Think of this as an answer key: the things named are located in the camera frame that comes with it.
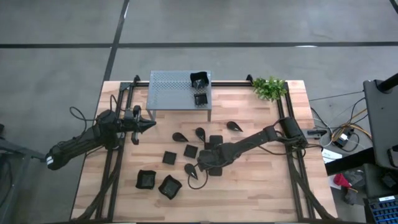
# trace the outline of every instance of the black bowl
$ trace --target black bowl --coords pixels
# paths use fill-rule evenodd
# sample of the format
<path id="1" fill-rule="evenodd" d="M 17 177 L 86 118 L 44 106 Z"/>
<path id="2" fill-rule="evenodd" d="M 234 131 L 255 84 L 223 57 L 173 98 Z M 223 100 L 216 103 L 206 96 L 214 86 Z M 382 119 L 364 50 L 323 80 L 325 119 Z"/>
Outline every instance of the black bowl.
<path id="1" fill-rule="evenodd" d="M 177 195 L 181 187 L 182 184 L 178 180 L 174 179 L 171 175 L 168 175 L 159 187 L 159 191 L 162 195 L 165 195 L 172 200 Z"/>
<path id="2" fill-rule="evenodd" d="M 156 172 L 153 170 L 140 170 L 138 172 L 137 184 L 138 189 L 150 189 L 155 187 Z"/>

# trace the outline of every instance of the black teardrop object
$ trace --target black teardrop object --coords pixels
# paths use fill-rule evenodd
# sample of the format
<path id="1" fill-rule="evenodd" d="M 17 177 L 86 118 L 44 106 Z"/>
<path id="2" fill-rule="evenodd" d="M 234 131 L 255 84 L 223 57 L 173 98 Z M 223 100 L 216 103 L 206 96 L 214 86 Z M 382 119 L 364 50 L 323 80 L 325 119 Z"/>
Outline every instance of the black teardrop object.
<path id="1" fill-rule="evenodd" d="M 206 132 L 203 128 L 196 128 L 195 134 L 198 136 L 200 140 L 206 142 Z"/>
<path id="2" fill-rule="evenodd" d="M 198 179 L 197 171 L 195 169 L 195 166 L 193 166 L 192 164 L 186 164 L 184 166 L 184 170 L 189 176 L 195 178 L 196 180 Z"/>
<path id="3" fill-rule="evenodd" d="M 239 127 L 239 125 L 236 124 L 236 123 L 233 122 L 233 121 L 229 121 L 228 123 L 226 123 L 226 127 L 227 127 L 229 130 L 232 130 L 232 131 L 241 131 L 241 132 L 243 132 L 243 130 L 241 129 L 241 127 Z"/>
<path id="4" fill-rule="evenodd" d="M 173 140 L 178 142 L 187 142 L 188 139 L 181 133 L 174 133 Z"/>

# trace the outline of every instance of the table leg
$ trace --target table leg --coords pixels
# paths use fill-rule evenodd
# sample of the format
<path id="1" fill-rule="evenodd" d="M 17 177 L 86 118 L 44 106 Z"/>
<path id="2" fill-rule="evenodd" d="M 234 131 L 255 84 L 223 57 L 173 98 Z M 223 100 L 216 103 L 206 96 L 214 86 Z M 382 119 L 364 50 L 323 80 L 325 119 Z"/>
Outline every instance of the table leg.
<path id="1" fill-rule="evenodd" d="M 150 110 L 147 110 L 147 111 L 148 111 L 148 115 L 149 115 L 150 119 L 155 121 L 155 119 L 156 119 L 156 110 L 153 111 L 154 112 L 153 114 L 150 112 Z"/>
<path id="2" fill-rule="evenodd" d="M 211 110 L 207 111 L 207 121 L 210 122 L 211 121 Z"/>

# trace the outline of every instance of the metal bracket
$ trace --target metal bracket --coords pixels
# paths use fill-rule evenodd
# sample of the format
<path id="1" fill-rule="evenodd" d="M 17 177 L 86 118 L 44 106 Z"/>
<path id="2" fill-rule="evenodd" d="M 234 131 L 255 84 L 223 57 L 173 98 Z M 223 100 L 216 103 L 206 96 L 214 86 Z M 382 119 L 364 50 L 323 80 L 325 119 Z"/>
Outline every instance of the metal bracket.
<path id="1" fill-rule="evenodd" d="M 324 134 L 327 133 L 326 130 L 322 129 L 302 129 L 302 132 L 306 139 L 316 139 L 319 140 Z"/>

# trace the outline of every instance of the perforated metal shelf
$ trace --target perforated metal shelf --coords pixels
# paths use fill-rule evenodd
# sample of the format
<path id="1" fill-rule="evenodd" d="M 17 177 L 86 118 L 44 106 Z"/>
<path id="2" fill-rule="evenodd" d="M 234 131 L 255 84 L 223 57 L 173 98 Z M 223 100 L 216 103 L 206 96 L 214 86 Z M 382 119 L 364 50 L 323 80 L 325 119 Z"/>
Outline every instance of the perforated metal shelf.
<path id="1" fill-rule="evenodd" d="M 207 72 L 209 85 L 200 90 L 191 87 L 190 74 Z M 194 94 L 206 93 L 208 103 L 195 105 Z M 210 71 L 151 71 L 147 110 L 211 110 Z"/>

